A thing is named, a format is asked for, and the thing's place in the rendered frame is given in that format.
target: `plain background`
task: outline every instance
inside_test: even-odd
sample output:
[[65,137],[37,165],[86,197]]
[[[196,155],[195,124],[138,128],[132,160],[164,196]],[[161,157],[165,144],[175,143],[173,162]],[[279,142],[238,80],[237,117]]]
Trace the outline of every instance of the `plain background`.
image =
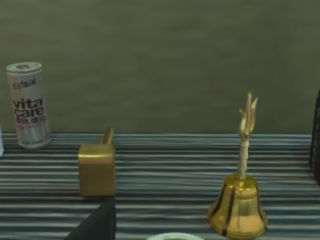
[[246,95],[256,133],[310,133],[320,86],[318,0],[1,0],[8,64],[44,66],[53,132],[228,132]]

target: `white cup rim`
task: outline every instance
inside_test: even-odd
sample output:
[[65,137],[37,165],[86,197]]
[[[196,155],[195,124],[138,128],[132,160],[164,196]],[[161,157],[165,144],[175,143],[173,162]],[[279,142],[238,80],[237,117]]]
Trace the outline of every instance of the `white cup rim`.
[[182,233],[182,232],[162,233],[162,234],[151,236],[147,240],[170,240],[170,239],[203,240],[198,236]]

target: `logo on can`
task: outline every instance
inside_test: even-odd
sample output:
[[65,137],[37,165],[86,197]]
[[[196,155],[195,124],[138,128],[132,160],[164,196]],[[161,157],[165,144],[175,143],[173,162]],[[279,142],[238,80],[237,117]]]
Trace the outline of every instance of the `logo on can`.
[[41,148],[51,140],[42,65],[11,64],[7,68],[18,144]]

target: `gold hammer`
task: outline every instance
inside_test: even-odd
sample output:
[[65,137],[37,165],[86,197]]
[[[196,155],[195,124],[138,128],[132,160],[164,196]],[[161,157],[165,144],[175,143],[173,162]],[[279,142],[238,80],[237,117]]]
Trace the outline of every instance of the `gold hammer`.
[[100,144],[82,145],[78,152],[80,195],[104,197],[116,195],[114,129],[106,127]]

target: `striped tablecloth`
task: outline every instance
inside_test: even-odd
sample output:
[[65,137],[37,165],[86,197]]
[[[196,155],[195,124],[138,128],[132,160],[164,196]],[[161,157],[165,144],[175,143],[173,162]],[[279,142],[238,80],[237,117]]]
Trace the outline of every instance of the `striped tablecloth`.
[[[5,133],[0,159],[0,239],[63,239],[99,201],[79,196],[77,153],[101,134],[53,135],[23,150]],[[260,187],[269,226],[261,240],[319,240],[320,186],[308,165],[311,136],[253,135],[248,173]],[[165,232],[223,240],[207,211],[226,175],[236,171],[234,134],[116,134],[117,240]]]

